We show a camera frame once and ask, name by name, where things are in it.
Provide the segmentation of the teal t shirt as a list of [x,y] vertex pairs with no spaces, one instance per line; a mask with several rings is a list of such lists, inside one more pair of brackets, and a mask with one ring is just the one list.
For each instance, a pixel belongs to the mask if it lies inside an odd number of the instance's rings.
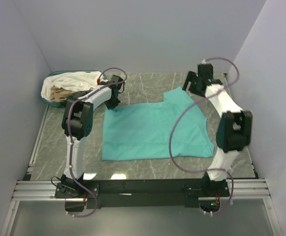
[[207,118],[198,106],[175,122],[193,99],[178,87],[158,103],[106,109],[103,123],[103,161],[162,159],[170,156],[210,158],[214,155]]

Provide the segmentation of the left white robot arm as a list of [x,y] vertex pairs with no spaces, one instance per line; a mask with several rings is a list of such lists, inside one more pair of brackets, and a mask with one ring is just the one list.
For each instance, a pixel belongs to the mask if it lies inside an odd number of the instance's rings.
[[72,197],[83,194],[83,156],[86,137],[93,126],[93,112],[101,104],[114,109],[120,103],[118,95],[124,86],[124,80],[113,75],[109,81],[98,81],[98,87],[78,91],[68,96],[61,127],[67,141],[67,157],[61,184]]

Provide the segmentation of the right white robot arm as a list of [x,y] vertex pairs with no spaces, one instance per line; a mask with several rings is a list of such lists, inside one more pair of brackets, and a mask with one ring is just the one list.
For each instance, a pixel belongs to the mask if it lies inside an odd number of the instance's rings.
[[227,178],[226,171],[250,144],[253,115],[233,101],[221,80],[213,78],[213,65],[210,63],[199,64],[197,73],[188,72],[182,89],[207,98],[220,116],[216,132],[217,151],[206,171],[209,179],[201,184],[203,194],[213,196],[219,190],[217,181]]

